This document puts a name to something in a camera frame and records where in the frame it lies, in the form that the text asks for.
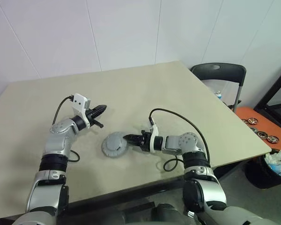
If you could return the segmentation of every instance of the beige table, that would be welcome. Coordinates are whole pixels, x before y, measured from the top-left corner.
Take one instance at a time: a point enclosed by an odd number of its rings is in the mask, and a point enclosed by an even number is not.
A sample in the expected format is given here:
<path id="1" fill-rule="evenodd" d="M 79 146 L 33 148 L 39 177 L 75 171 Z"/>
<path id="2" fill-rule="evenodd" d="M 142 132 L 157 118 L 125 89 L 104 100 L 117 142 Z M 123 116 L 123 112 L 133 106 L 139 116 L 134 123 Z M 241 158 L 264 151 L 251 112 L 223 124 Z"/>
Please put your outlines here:
<path id="1" fill-rule="evenodd" d="M 70 202 L 183 173 L 181 164 L 164 172 L 163 163 L 172 156 L 161 153 L 143 154 L 134 147 L 111 159 L 101 152 L 103 139 L 112 132 L 148 130 L 148 114 L 156 107 L 176 111 L 197 125 L 208 143 L 212 167 L 270 151 L 180 62 L 15 82 L 0 97 L 0 218 L 24 212 L 56 108 L 74 93 L 89 97 L 92 107 L 108 107 L 98 119 L 104 128 L 83 131 L 73 145 L 81 160 L 68 164 Z M 58 120 L 71 116 L 67 102 Z M 171 114 L 155 112 L 153 117 L 161 135 L 194 131 Z"/>

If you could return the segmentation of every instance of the orange tray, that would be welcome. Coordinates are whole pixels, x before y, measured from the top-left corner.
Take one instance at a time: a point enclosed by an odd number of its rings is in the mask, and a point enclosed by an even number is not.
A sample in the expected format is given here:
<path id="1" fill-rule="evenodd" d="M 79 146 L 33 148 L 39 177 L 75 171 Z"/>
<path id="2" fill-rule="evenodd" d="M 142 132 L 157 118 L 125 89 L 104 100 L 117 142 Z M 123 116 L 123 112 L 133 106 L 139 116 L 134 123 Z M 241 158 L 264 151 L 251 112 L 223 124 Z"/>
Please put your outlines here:
<path id="1" fill-rule="evenodd" d="M 264 116 L 260 115 L 258 112 L 254 111 L 249 107 L 239 107 L 236 110 L 236 115 L 241 119 L 249 119 L 249 118 L 256 118 L 258 120 L 257 125 L 249 124 L 249 127 L 256 128 L 258 131 L 266 132 L 269 136 L 276 136 L 279 138 L 279 142 L 276 144 L 272 144 L 267 140 L 263 140 L 268 146 L 272 149 L 279 149 L 281 150 L 281 127 L 274 124 Z"/>

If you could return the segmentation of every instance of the black folding chair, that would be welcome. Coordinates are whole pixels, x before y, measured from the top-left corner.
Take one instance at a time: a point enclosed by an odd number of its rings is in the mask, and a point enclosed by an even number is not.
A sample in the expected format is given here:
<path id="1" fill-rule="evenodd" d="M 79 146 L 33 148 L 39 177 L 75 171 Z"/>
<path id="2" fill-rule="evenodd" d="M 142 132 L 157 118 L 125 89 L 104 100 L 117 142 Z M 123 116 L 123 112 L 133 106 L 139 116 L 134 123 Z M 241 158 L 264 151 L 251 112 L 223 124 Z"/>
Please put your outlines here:
<path id="1" fill-rule="evenodd" d="M 204 63 L 193 66 L 190 71 L 200 80 L 224 80 L 239 83 L 233 112 L 236 111 L 240 92 L 244 84 L 246 69 L 237 64 L 230 63 Z"/>

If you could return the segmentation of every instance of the robotic arm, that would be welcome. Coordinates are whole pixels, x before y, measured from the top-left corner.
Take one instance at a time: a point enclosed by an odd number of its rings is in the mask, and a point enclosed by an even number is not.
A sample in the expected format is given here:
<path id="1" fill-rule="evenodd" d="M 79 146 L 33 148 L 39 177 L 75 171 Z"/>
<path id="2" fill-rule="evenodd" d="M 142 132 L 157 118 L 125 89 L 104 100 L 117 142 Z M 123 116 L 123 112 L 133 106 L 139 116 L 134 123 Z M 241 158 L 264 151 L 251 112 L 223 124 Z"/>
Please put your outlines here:
<path id="1" fill-rule="evenodd" d="M 158 136 L 157 125 L 153 118 L 149 117 L 149 120 L 150 132 L 142 130 L 142 135 L 126 135 L 124 138 L 143 151 L 160 150 L 165 154 L 182 155 L 184 205 L 203 225 L 277 225 L 245 209 L 227 207 L 226 195 L 206 159 L 204 144 L 194 133 Z"/>
<path id="2" fill-rule="evenodd" d="M 13 225 L 54 225 L 57 216 L 68 206 L 66 169 L 72 144 L 82 129 L 89 129 L 92 125 L 103 127 L 95 118 L 106 109 L 106 105 L 89 109 L 90 100 L 80 94 L 74 94 L 70 100 L 75 116 L 50 128 L 39 171 L 28 197 L 26 214 Z"/>

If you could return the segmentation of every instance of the floor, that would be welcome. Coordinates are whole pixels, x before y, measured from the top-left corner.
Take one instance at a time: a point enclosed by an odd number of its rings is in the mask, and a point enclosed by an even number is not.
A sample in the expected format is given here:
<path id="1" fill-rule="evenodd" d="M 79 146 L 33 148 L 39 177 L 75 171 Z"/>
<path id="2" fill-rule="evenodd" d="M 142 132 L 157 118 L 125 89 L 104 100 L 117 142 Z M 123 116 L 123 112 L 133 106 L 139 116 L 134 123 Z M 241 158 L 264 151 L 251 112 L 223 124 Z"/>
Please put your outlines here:
<path id="1" fill-rule="evenodd" d="M 270 219 L 281 225 L 281 185 L 270 189 L 258 189 L 245 177 L 241 168 L 220 179 L 227 197 L 228 206 L 245 208 L 256 215 Z M 184 210 L 182 190 L 176 189 L 150 196 L 148 199 L 159 203 L 169 203 L 179 211 Z"/>

